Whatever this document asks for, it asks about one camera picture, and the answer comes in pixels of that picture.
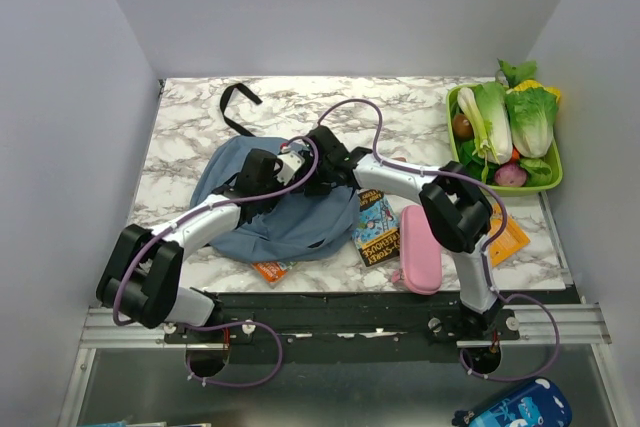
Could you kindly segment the blue student backpack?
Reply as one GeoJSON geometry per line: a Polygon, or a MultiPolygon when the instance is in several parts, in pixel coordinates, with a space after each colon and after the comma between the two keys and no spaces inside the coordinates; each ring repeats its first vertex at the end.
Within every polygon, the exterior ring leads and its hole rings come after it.
{"type": "MultiPolygon", "coordinates": [[[[230,119],[225,123],[237,135],[214,152],[193,191],[191,208],[239,172],[251,149],[276,153],[285,142],[279,137],[256,137],[230,119]]],[[[319,260],[351,240],[358,220],[359,198],[349,187],[336,187],[321,196],[289,193],[278,197],[271,211],[256,215],[209,245],[244,263],[319,260]]]]}

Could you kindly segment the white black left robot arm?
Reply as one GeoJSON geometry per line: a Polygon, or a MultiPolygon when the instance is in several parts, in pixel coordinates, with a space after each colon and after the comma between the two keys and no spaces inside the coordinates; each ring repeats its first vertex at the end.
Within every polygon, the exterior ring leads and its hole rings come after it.
{"type": "Polygon", "coordinates": [[[214,340],[222,327],[216,301],[179,286],[183,261],[273,207],[303,165],[289,149],[277,154],[252,149],[239,173],[178,218],[154,228],[127,226],[96,291],[97,299],[112,308],[114,323],[147,328],[186,324],[197,340],[214,340]]]}

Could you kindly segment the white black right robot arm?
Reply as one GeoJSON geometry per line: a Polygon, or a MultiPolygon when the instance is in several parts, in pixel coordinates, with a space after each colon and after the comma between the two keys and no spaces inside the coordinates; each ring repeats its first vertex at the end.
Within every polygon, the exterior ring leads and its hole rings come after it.
{"type": "Polygon", "coordinates": [[[373,150],[349,151],[325,126],[307,138],[316,147],[318,162],[307,187],[348,186],[374,189],[419,203],[435,240],[451,253],[460,284],[460,339],[480,339],[496,327],[504,305],[488,257],[493,207],[491,189],[470,177],[462,164],[451,161],[435,168],[386,160],[373,150]]]}

